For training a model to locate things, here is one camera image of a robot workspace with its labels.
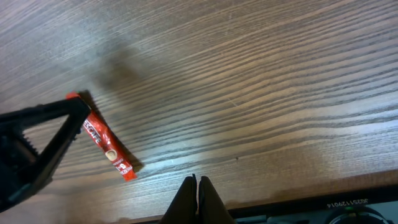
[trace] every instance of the red candy bar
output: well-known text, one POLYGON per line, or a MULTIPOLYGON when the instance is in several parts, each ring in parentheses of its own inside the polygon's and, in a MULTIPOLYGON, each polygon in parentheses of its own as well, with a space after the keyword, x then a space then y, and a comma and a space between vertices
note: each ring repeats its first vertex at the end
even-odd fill
MULTIPOLYGON (((75 92, 67 94, 67 99, 74 97, 80 97, 80 95, 75 92)), ((97 146, 102 148, 105 156, 113 163, 117 170, 120 171, 125 181, 137 178, 127 156, 113 138, 108 126, 99 119, 98 115, 93 110, 91 110, 90 115, 88 115, 83 123, 83 127, 97 146)))

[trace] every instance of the wood grain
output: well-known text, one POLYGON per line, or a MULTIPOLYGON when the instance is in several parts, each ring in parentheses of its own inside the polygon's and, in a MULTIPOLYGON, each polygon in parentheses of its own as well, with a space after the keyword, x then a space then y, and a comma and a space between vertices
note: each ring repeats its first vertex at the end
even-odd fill
POLYGON ((0 5, 0 112, 89 90, 139 169, 124 183, 81 134, 2 223, 151 219, 192 173, 228 208, 398 183, 397 1, 0 5))

